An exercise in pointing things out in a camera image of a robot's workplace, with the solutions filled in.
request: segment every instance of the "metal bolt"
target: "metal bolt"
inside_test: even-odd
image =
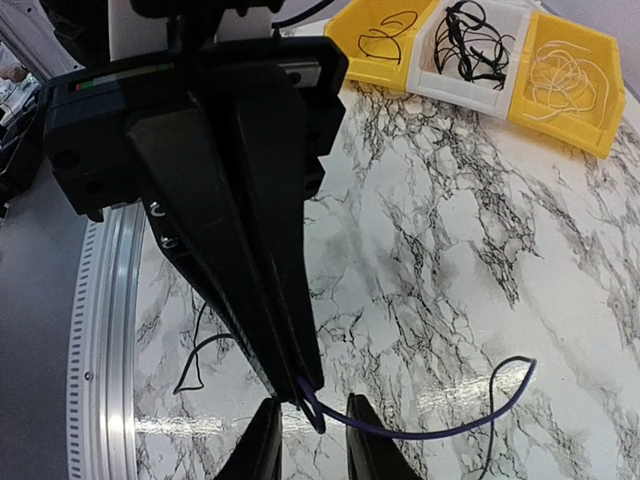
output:
[[[160,217],[164,217],[165,213],[162,210],[162,208],[160,208],[160,204],[158,202],[153,202],[151,204],[151,206],[149,207],[149,210],[151,211],[151,215],[156,217],[156,218],[160,218]]]
[[[162,248],[164,248],[165,250],[171,250],[172,248],[175,248],[178,246],[178,239],[177,238],[169,238],[169,237],[162,237],[160,238],[160,245],[162,245]]]

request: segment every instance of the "white marble surface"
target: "white marble surface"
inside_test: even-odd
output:
[[[640,479],[640,137],[630,120],[598,161],[426,98],[347,84],[342,99],[347,116],[305,210],[320,399],[344,410],[350,392],[364,393],[389,427],[454,426],[486,413],[498,362],[533,356],[534,381],[497,422],[487,478]],[[266,390],[224,341],[200,357],[206,388],[172,395],[201,301],[151,235],[143,249],[139,478],[211,479]],[[207,317],[199,339],[218,331]],[[502,389],[525,369],[507,368]],[[346,479],[344,428],[329,422],[319,436],[283,410],[283,478]],[[487,440],[485,428],[401,446],[422,478],[467,480]]]

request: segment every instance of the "purple cable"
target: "purple cable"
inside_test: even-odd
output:
[[[307,418],[311,421],[311,424],[315,428],[315,430],[322,434],[326,431],[326,424],[324,420],[324,415],[328,415],[329,417],[337,420],[340,423],[344,423],[347,426],[357,428],[366,433],[370,433],[373,435],[379,435],[381,437],[392,438],[396,440],[441,440],[443,438],[449,438],[456,435],[460,435],[461,433],[466,433],[474,428],[482,427],[489,423],[494,422],[496,419],[503,416],[509,410],[513,408],[513,406],[518,403],[520,397],[526,390],[529,382],[531,382],[531,377],[533,376],[533,372],[536,369],[537,361],[533,358],[515,356],[507,358],[502,361],[491,374],[491,383],[493,383],[493,379],[496,374],[509,363],[513,362],[524,362],[529,364],[529,369],[527,370],[524,379],[520,383],[518,390],[516,393],[509,399],[507,403],[505,403],[502,407],[500,407],[495,412],[491,412],[491,414],[479,418],[478,420],[474,420],[470,423],[464,423],[459,427],[450,428],[447,430],[440,430],[438,432],[396,432],[393,430],[387,430],[386,428],[376,427],[375,425],[370,425],[365,422],[361,422],[360,420],[356,420],[354,418],[347,417],[339,412],[336,412],[331,407],[327,407],[324,403],[320,402],[311,385],[304,378],[298,377],[298,385],[304,394],[305,400],[311,405],[311,410],[313,410],[313,414],[309,410],[309,407],[306,404],[301,405],[301,408],[304,410]]]

